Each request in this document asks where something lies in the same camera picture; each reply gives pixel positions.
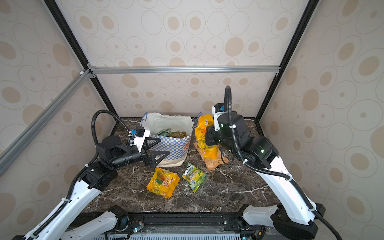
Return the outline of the yellow orange snack bag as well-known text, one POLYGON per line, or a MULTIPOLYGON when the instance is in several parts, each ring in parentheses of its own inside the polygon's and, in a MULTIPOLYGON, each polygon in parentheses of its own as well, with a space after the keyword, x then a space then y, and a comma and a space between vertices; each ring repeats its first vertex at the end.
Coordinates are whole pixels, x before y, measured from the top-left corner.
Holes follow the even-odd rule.
POLYGON ((172 197, 180 178, 168 170, 155 168, 155 173, 147 185, 147 190, 166 199, 172 197))

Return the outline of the brown kraft snack pouch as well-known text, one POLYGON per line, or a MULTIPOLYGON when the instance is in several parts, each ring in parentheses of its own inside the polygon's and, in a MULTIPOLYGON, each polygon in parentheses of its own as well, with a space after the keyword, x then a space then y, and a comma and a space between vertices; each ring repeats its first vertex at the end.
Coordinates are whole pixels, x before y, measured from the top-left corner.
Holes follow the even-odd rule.
POLYGON ((202 152, 202 150, 200 149, 200 147, 198 146, 197 143, 194 143, 194 146, 197 149, 197 151, 200 154, 200 156, 202 157, 203 161, 205 162, 207 169, 210 170, 210 171, 214 170, 219 165, 224 165, 224 164, 229 164, 230 163, 228 158, 226 158, 224 155, 222 155, 222 152, 220 150, 218 150, 217 155, 213 159, 210 159, 210 158, 205 158, 204 157, 203 152, 202 152))

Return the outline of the blue checkered paper bag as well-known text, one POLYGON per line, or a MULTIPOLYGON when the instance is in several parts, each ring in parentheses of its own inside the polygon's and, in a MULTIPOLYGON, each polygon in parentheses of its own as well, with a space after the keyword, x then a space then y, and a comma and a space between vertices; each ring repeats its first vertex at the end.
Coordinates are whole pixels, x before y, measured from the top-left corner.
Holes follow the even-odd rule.
POLYGON ((159 113, 145 113, 143 115, 141 125, 150 130, 150 137, 161 139, 161 142, 156 144, 151 150, 170 152, 158 164, 159 167, 179 167, 183 164, 187 158, 193 130, 201 115, 201 112, 194 118, 161 115, 159 113), (173 138, 159 135, 161 131, 168 129, 172 133, 185 132, 186 136, 184 138, 173 138))

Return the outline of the green spring tea candy bag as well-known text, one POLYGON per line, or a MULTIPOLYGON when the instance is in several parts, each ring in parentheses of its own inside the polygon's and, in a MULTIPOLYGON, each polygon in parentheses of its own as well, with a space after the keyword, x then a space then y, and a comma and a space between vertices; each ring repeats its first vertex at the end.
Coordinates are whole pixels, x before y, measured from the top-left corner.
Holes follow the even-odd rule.
POLYGON ((207 179, 208 175, 200 170, 195 165, 186 162, 187 168, 185 172, 182 174, 184 180, 187 181, 187 184, 190 186, 192 191, 195 193, 201 184, 207 179))

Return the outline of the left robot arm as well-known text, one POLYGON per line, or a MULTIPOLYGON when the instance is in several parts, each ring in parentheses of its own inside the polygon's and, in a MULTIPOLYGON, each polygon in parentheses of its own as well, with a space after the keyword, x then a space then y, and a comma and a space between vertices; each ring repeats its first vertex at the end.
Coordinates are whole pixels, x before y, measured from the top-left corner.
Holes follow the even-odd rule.
POLYGON ((71 223, 82 210, 118 176, 118 170, 127 165, 143 162, 145 166, 155 168, 169 155, 168 151, 150 149, 161 142, 152 138, 148 128, 140 127, 128 132, 128 142, 122 143, 120 137, 111 135, 98 141, 96 120, 100 114, 108 114, 116 121, 122 119, 108 110, 94 113, 91 121, 91 132, 96 147, 92 160, 72 180, 67 195, 34 229, 23 237, 23 240, 92 240, 110 230, 124 231, 129 226, 129 217, 120 207, 113 207, 101 216, 80 227, 68 230, 71 223))

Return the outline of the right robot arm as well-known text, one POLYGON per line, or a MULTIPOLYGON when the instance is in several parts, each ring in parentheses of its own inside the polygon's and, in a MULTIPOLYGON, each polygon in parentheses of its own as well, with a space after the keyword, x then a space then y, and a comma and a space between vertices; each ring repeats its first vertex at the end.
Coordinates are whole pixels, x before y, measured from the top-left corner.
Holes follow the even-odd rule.
POLYGON ((225 88, 224 102, 214 105, 212 113, 214 125, 207 127, 206 145, 219 145, 230 152, 244 166, 256 172, 280 201, 271 207, 245 207, 241 218, 246 225, 273 227, 290 240, 313 240, 319 229, 315 220, 319 220, 336 239, 342 239, 324 218, 325 207, 304 193, 272 142, 264 136, 250 135, 244 117, 232 109, 230 86, 225 88))

